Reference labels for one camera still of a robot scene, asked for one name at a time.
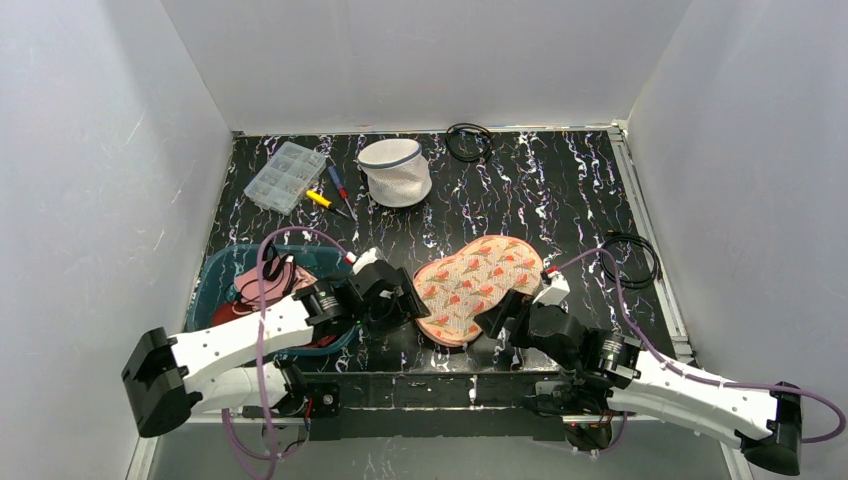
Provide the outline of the strawberry print mesh laundry bag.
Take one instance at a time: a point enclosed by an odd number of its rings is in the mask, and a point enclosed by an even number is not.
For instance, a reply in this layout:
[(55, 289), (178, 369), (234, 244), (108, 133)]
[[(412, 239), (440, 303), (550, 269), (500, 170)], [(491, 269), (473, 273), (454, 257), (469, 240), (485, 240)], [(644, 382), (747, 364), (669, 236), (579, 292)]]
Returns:
[(521, 239), (503, 235), (477, 238), (416, 272), (414, 287), (430, 311), (416, 323), (439, 345), (470, 343), (482, 333), (475, 316), (498, 304), (510, 289), (536, 293), (542, 267), (539, 254)]

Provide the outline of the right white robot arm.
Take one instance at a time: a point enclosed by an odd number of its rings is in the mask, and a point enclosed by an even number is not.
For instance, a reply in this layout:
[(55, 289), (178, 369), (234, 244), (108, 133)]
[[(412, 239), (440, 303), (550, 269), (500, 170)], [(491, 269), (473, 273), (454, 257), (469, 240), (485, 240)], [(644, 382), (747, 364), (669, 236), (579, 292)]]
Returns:
[(798, 395), (782, 385), (764, 390), (732, 387), (612, 330), (588, 328), (559, 305), (544, 305), (515, 290), (477, 313), (474, 323), (489, 337), (502, 331), (519, 348), (541, 351), (600, 392), (613, 411), (633, 412), (685, 426), (739, 449), (764, 469), (797, 472), (803, 417)]

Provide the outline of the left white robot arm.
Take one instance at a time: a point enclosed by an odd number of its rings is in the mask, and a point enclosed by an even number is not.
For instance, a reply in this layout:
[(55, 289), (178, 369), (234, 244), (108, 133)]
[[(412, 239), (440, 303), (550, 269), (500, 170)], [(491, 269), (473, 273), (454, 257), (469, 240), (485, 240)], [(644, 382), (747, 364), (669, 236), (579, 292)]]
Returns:
[(324, 277), (263, 311), (169, 335), (143, 333), (121, 371), (138, 434), (153, 438), (192, 415), (242, 406), (276, 408), (307, 395), (299, 371), (266, 361), (354, 327), (378, 334), (429, 316), (409, 272), (376, 260)]

